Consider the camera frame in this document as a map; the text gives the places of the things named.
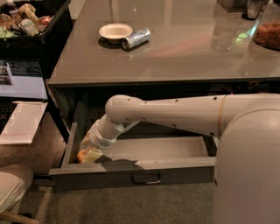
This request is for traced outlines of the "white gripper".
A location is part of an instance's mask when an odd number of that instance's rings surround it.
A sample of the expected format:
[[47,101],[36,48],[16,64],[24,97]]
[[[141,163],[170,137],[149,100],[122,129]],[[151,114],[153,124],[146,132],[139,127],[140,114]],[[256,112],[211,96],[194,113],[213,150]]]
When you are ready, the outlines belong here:
[[106,149],[116,142],[116,138],[107,139],[103,136],[98,130],[98,124],[99,121],[96,121],[80,142],[80,150],[85,150],[83,156],[84,163],[93,163],[102,156],[102,152],[100,150],[88,149],[88,147],[93,146],[99,149]]

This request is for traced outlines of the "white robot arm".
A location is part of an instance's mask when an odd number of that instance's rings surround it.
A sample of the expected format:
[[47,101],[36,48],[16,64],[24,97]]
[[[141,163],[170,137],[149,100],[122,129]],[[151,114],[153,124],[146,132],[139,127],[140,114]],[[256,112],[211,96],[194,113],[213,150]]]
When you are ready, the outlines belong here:
[[229,94],[144,101],[111,97],[83,138],[82,162],[140,122],[219,138],[214,224],[280,224],[280,94]]

